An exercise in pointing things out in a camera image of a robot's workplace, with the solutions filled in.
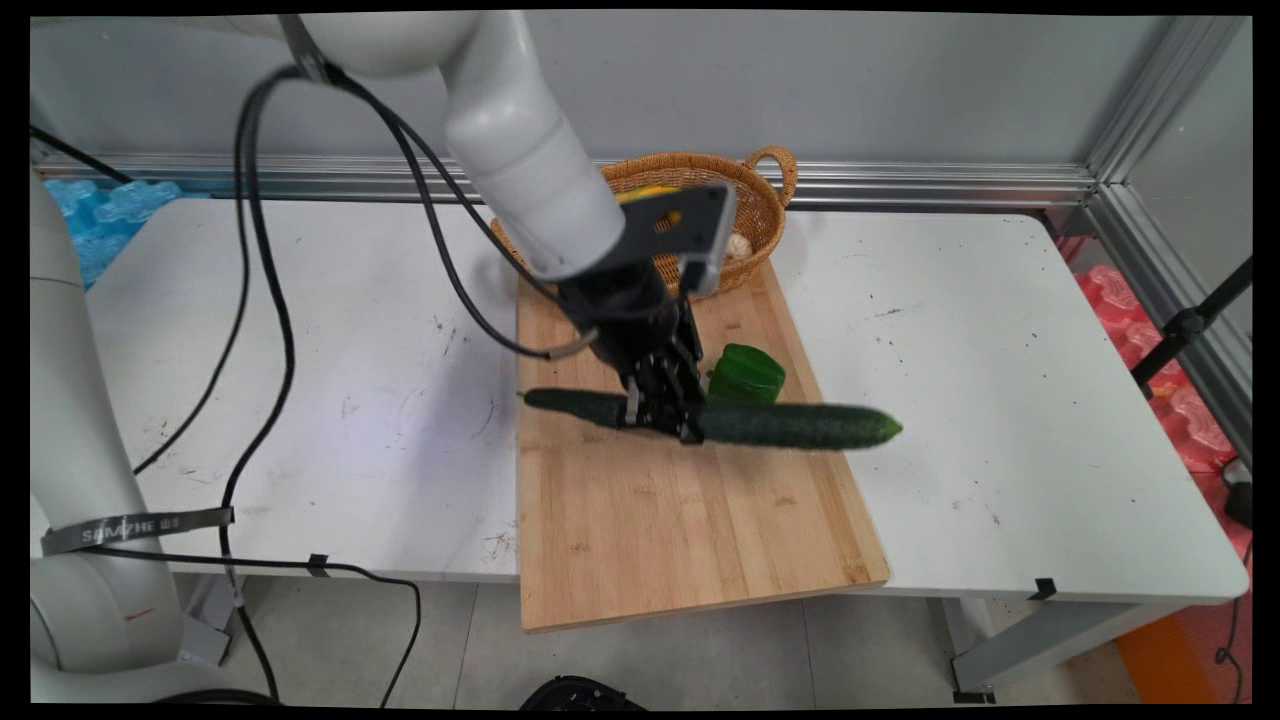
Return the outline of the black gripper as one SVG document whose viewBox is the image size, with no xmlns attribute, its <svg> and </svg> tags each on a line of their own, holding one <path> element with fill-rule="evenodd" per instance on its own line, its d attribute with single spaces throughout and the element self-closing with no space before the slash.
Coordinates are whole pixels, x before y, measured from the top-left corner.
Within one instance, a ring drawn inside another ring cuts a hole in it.
<svg viewBox="0 0 1280 720">
<path fill-rule="evenodd" d="M 655 263 L 635 263 L 562 281 L 557 296 L 579 331 L 595 331 L 595 356 L 620 374 L 622 429 L 655 429 L 662 400 L 653 354 L 660 354 L 666 411 L 682 445 L 703 445 L 700 346 L 692 309 L 673 295 Z"/>
</svg>

